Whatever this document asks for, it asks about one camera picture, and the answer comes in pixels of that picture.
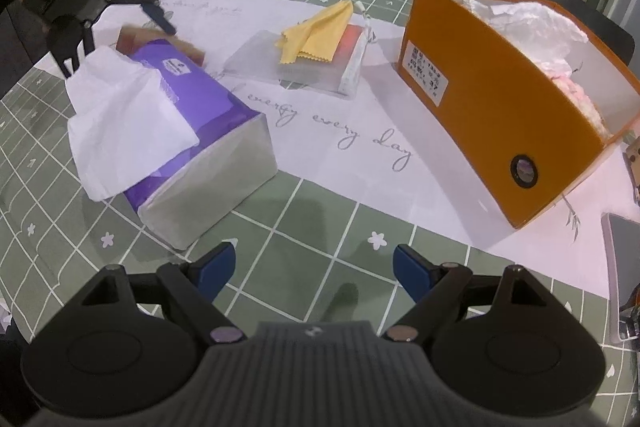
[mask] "yellow cloth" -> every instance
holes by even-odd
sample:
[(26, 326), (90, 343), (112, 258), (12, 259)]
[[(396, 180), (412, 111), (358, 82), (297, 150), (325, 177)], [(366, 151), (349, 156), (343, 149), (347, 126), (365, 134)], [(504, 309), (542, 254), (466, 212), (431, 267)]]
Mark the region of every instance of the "yellow cloth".
[(353, 3), (342, 0), (284, 30), (276, 43), (282, 48), (280, 63), (292, 64), (298, 57), (331, 62), (352, 14)]

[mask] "black grommet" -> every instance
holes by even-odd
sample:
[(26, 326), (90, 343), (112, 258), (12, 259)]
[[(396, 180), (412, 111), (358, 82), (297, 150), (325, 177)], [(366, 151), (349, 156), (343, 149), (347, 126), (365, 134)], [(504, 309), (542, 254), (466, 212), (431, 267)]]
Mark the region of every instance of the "black grommet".
[(538, 169), (527, 155), (518, 154), (511, 160), (511, 176), (522, 188), (531, 188), (538, 183)]

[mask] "orange box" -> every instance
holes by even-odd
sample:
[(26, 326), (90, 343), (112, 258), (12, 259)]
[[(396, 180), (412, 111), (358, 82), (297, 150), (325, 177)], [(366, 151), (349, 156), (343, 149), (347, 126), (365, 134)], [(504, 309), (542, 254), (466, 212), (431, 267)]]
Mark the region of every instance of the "orange box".
[(598, 108), (610, 139), (601, 138), (542, 71), (457, 0), (414, 0), (398, 72), (519, 229), (612, 151), (640, 116), (640, 82), (555, 3), (499, 1), (545, 4), (588, 35), (590, 42), (574, 46), (568, 62), (580, 64), (572, 80)]

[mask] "white label on tissue package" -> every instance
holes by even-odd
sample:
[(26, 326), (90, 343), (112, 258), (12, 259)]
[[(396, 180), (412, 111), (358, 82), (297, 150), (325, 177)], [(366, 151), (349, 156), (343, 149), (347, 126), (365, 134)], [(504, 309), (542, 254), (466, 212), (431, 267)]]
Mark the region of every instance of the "white label on tissue package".
[(191, 73), (189, 67), (179, 58), (167, 58), (162, 61), (164, 68), (175, 76)]
[(438, 107), (449, 81), (411, 41), (406, 44), (402, 66)]

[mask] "purple tissue package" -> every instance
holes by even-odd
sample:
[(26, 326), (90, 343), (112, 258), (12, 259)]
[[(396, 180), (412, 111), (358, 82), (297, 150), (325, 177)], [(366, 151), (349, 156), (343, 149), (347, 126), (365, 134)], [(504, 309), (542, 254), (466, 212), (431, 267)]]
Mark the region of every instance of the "purple tissue package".
[(131, 58), (161, 72), (167, 96), (200, 139), (125, 191), (142, 223), (184, 250), (276, 174), (267, 120), (167, 41)]

